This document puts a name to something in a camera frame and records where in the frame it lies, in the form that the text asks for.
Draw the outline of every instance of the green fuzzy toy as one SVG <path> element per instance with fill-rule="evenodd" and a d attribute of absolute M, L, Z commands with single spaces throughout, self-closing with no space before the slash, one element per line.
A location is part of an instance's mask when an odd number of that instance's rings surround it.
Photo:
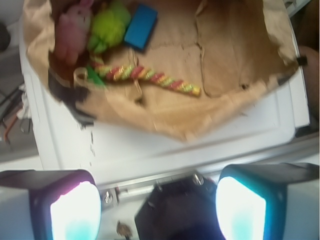
<path fill-rule="evenodd" d="M 95 15 L 91 22 L 91 37 L 87 49 L 100 54 L 120 44 L 131 21 L 131 15 L 118 0 L 113 0 L 108 9 Z"/>

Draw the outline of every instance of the black object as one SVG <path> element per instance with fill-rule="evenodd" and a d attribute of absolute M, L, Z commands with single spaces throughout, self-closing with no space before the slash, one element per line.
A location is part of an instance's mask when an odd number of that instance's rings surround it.
<path fill-rule="evenodd" d="M 84 181 L 95 184 L 91 174 L 85 170 L 0 172 L 0 186 L 29 191 L 32 228 L 37 240 L 53 239 L 51 204 Z"/>
<path fill-rule="evenodd" d="M 220 179 L 228 176 L 265 199 L 263 239 L 283 239 L 287 187 L 319 179 L 319 166 L 311 163 L 231 164 L 222 170 Z"/>
<path fill-rule="evenodd" d="M 0 22 L 0 52 L 7 49 L 11 41 L 11 36 L 7 30 L 7 27 Z"/>
<path fill-rule="evenodd" d="M 188 177 L 157 185 L 135 217 L 140 240 L 224 240 L 216 215 L 217 186 Z"/>
<path fill-rule="evenodd" d="M 76 102 L 84 102 L 89 96 L 90 91 L 85 87 L 66 87 L 57 81 L 57 76 L 48 71 L 48 87 L 53 96 L 64 102 L 70 113 L 79 124 L 83 127 L 92 126 L 95 118 L 76 108 Z"/>

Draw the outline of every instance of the pink stuffed toy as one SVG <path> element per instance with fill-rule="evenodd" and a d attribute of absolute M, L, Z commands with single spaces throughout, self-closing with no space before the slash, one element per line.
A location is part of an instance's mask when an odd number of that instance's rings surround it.
<path fill-rule="evenodd" d="M 63 13 L 55 29 L 55 56 L 69 66 L 76 64 L 88 42 L 94 0 L 80 0 Z"/>

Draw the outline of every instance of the stuffed animal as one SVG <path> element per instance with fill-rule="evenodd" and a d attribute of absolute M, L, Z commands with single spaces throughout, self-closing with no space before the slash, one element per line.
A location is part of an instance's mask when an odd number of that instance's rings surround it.
<path fill-rule="evenodd" d="M 113 0 L 108 7 L 102 5 L 100 12 L 92 19 L 87 49 L 94 54 L 100 54 L 120 44 L 130 21 L 129 11 L 119 0 Z"/>
<path fill-rule="evenodd" d="M 69 66 L 86 50 L 94 0 L 80 0 L 63 13 L 55 29 L 55 56 Z"/>

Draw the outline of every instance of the toy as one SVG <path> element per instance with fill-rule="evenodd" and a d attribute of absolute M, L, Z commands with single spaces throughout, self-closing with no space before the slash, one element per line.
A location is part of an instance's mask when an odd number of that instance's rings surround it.
<path fill-rule="evenodd" d="M 120 44 L 131 21 L 131 15 L 118 0 L 113 0 L 108 8 L 103 7 L 92 19 L 91 36 L 87 49 L 99 54 Z"/>
<path fill-rule="evenodd" d="M 55 56 L 68 65 L 76 64 L 86 50 L 94 0 L 81 0 L 61 14 L 55 29 Z"/>
<path fill-rule="evenodd" d="M 157 20 L 158 12 L 140 4 L 124 37 L 124 42 L 143 50 Z"/>
<path fill-rule="evenodd" d="M 92 67 L 86 66 L 86 71 L 87 79 L 89 80 L 89 82 L 94 83 L 97 86 L 106 86 L 106 84 L 101 80 L 101 78 L 97 75 Z"/>
<path fill-rule="evenodd" d="M 183 80 L 175 80 L 172 77 L 166 76 L 164 73 L 156 73 L 143 66 L 129 65 L 112 67 L 105 65 L 104 61 L 99 56 L 91 56 L 90 58 L 95 72 L 107 81 L 121 82 L 128 79 L 138 79 L 175 92 L 189 94 L 195 97 L 201 95 L 200 87 L 186 83 Z"/>

